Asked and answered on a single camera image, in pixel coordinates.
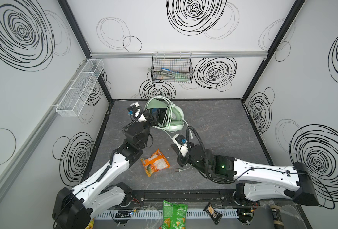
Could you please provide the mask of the mint green headphones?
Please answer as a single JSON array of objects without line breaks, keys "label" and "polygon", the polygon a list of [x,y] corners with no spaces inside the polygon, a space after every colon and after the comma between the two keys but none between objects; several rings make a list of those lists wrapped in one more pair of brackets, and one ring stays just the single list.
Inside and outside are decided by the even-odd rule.
[{"label": "mint green headphones", "polygon": [[184,127],[189,126],[182,109],[164,96],[155,96],[149,99],[145,105],[145,110],[149,112],[149,109],[152,108],[167,108],[164,123],[162,125],[157,123],[154,128],[164,131],[170,138],[178,134],[177,132]]}]

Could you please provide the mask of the black gaming headphones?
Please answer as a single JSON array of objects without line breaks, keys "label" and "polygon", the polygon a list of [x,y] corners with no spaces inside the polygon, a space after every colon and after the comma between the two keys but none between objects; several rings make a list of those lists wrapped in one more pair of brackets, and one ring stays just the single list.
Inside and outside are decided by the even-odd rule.
[{"label": "black gaming headphones", "polygon": [[162,125],[166,117],[167,108],[152,108],[149,109],[149,113]]}]

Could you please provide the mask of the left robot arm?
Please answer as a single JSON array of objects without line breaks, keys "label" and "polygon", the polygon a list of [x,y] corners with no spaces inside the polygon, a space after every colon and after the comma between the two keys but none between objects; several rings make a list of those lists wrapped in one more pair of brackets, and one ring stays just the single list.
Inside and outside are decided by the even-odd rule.
[{"label": "left robot arm", "polygon": [[128,170],[142,156],[151,137],[150,129],[157,125],[149,113],[136,118],[124,127],[123,144],[115,149],[110,160],[97,172],[71,189],[62,188],[52,212],[53,228],[84,229],[102,212],[117,205],[128,205],[132,190],[123,182],[110,183]]}]

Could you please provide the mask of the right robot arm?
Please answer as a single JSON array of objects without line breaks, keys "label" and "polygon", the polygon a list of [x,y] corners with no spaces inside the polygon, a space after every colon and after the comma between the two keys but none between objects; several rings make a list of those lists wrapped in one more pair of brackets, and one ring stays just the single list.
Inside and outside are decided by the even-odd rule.
[{"label": "right robot arm", "polygon": [[319,205],[311,175],[301,162],[277,167],[214,155],[191,126],[187,127],[186,135],[176,134],[172,141],[171,148],[181,167],[189,164],[217,184],[235,183],[233,198],[238,205],[273,198],[290,199],[304,206]]}]

